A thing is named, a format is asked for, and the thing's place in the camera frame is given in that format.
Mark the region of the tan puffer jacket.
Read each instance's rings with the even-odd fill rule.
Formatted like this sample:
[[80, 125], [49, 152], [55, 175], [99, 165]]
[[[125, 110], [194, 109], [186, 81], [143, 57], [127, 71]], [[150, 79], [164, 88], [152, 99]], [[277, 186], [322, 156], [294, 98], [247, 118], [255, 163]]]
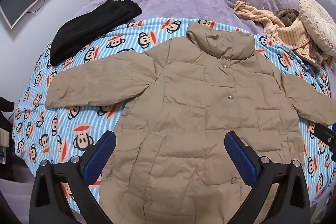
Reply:
[[125, 102], [100, 185], [114, 223], [227, 223], [246, 198], [224, 148], [234, 131], [273, 162], [304, 160], [299, 118], [331, 125], [335, 101], [286, 75], [244, 32], [191, 22], [143, 53], [123, 51], [57, 74], [47, 107]]

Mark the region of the cream round pleated cushion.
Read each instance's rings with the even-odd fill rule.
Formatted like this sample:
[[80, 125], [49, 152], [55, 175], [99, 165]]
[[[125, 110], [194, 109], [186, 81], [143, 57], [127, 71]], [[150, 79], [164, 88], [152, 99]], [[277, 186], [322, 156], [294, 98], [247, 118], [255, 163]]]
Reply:
[[326, 55], [335, 57], [335, 21], [315, 0], [299, 0], [299, 17], [307, 33]]

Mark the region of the brown fuzzy garment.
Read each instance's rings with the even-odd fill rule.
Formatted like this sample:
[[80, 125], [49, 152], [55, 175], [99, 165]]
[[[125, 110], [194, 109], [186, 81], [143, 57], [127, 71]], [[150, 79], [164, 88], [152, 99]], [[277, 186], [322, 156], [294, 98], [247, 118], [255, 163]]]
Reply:
[[274, 15], [278, 17], [286, 27], [289, 27], [297, 19], [299, 12], [295, 9], [281, 9], [276, 11]]

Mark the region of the black folded garment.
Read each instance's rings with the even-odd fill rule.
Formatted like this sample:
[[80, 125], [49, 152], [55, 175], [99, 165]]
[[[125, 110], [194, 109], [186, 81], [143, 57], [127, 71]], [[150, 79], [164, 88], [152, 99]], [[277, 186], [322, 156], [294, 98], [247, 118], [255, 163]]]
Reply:
[[74, 57], [98, 37], [141, 14], [139, 5], [131, 0], [107, 0], [93, 11], [71, 19], [59, 28], [52, 40], [51, 65], [55, 67]]

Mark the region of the beige striped fleece garment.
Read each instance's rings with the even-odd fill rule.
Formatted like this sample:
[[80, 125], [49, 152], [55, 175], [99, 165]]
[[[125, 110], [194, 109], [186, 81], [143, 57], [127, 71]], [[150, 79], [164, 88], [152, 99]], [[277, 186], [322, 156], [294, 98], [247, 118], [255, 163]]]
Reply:
[[259, 22], [264, 27], [264, 35], [268, 40], [290, 48], [302, 60], [317, 69], [326, 62], [333, 66], [334, 57], [323, 53], [307, 33], [302, 21], [296, 18], [290, 26], [285, 24], [271, 11], [259, 10], [243, 1], [236, 1], [234, 14], [243, 19]]

